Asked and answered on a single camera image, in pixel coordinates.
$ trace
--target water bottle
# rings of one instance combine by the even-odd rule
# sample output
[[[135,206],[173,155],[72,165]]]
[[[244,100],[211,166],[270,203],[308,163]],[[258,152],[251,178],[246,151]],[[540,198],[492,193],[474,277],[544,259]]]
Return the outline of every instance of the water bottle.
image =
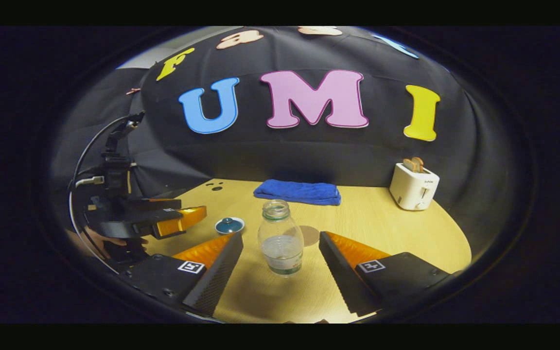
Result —
[[[292,275],[302,268],[304,236],[291,217],[289,204],[281,199],[262,206],[258,244],[267,265],[278,275]]]

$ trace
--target blue lid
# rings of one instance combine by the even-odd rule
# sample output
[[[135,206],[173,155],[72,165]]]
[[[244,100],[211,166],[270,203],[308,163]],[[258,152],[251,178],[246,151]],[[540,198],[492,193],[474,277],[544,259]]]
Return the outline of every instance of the blue lid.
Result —
[[[239,232],[243,228],[243,221],[237,217],[225,217],[215,224],[215,230],[220,233]]]

